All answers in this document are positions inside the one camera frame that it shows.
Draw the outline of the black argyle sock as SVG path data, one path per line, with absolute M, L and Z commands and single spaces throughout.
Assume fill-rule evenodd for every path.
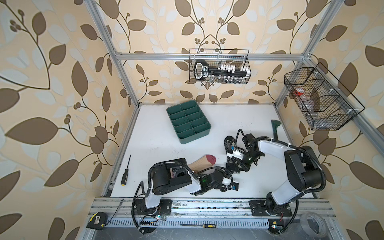
M 233 147 L 234 147 L 235 138 L 232 136 L 227 136 L 224 139 L 224 147 L 227 155 L 226 169 L 230 169 L 235 161 L 235 157 L 233 156 Z

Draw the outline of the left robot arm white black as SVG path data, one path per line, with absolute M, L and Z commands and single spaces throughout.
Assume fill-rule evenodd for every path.
M 171 214 L 172 201 L 162 200 L 162 196 L 179 189 L 186 189 L 193 196 L 200 196 L 210 190 L 237 191 L 239 183 L 234 181 L 231 172 L 216 166 L 213 156 L 206 156 L 203 163 L 198 160 L 188 165 L 186 159 L 174 159 L 154 164 L 148 171 L 148 187 L 140 182 L 132 200 L 133 217 L 151 216 L 158 218 Z

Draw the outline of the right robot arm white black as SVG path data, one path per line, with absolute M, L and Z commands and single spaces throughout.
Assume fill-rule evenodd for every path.
M 269 192 L 264 202 L 250 201 L 254 216 L 277 216 L 293 201 L 308 193 L 317 193 L 326 186 L 326 174 L 313 149 L 309 146 L 295 147 L 267 136 L 243 135 L 245 145 L 237 145 L 237 137 L 227 136 L 224 147 L 227 154 L 226 168 L 232 174 L 248 172 L 260 158 L 274 156 L 285 162 L 287 180 L 276 190 Z

